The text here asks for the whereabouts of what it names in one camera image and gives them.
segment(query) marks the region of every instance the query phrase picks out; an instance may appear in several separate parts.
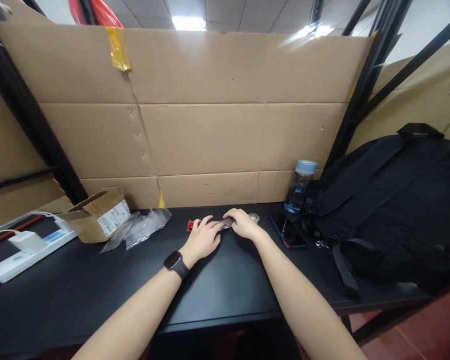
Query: ceiling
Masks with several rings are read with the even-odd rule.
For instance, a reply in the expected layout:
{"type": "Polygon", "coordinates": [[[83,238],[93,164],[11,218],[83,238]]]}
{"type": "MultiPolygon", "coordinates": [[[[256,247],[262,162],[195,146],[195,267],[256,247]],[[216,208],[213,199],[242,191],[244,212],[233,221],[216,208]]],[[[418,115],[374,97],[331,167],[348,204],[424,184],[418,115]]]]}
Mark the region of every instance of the ceiling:
{"type": "MultiPolygon", "coordinates": [[[[292,34],[309,24],[313,0],[105,0],[126,28],[174,29],[173,16],[200,17],[208,31],[292,34]]],[[[325,0],[321,24],[341,34],[360,0],[325,0]]],[[[362,19],[380,0],[371,0],[362,19]]]]}

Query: plastic bottle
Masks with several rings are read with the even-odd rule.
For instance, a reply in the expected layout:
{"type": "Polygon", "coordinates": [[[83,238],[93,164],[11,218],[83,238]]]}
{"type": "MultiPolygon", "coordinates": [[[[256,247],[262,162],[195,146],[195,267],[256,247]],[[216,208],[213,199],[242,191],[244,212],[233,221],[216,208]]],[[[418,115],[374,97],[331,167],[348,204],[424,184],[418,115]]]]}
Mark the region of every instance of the plastic bottle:
{"type": "Polygon", "coordinates": [[[305,201],[305,189],[313,179],[317,163],[310,160],[298,160],[295,175],[285,201],[285,210],[289,213],[299,213],[305,201]]]}

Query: watch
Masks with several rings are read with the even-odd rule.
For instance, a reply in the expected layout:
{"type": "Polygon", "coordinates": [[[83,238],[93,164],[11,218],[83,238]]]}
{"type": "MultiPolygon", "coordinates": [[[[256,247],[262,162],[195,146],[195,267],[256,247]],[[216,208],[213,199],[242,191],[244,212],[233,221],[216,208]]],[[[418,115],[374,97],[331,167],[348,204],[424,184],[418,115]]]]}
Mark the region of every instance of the watch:
{"type": "Polygon", "coordinates": [[[163,262],[168,270],[175,270],[182,280],[185,280],[189,274],[189,268],[185,266],[182,254],[178,251],[172,252],[163,262]]]}

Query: blue bottle cap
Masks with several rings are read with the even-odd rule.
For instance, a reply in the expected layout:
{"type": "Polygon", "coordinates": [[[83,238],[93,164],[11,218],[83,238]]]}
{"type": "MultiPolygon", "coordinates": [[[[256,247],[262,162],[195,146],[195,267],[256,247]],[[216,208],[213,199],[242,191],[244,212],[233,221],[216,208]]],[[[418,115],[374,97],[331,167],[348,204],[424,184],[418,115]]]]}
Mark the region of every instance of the blue bottle cap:
{"type": "Polygon", "coordinates": [[[298,160],[295,166],[295,172],[302,175],[313,175],[315,169],[317,168],[317,163],[311,160],[298,160]]]}

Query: power strip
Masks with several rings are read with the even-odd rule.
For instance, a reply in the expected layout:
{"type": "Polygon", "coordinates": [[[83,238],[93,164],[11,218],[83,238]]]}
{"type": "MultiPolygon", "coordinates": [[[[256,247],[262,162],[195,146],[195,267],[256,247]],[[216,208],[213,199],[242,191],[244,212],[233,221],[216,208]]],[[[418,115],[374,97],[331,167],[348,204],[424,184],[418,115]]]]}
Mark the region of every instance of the power strip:
{"type": "Polygon", "coordinates": [[[77,235],[74,231],[64,231],[60,229],[42,239],[46,243],[46,247],[39,252],[29,254],[24,251],[20,251],[3,260],[0,262],[0,283],[3,284],[8,280],[13,279],[18,274],[36,264],[47,255],[50,255],[76,236],[77,235]]]}

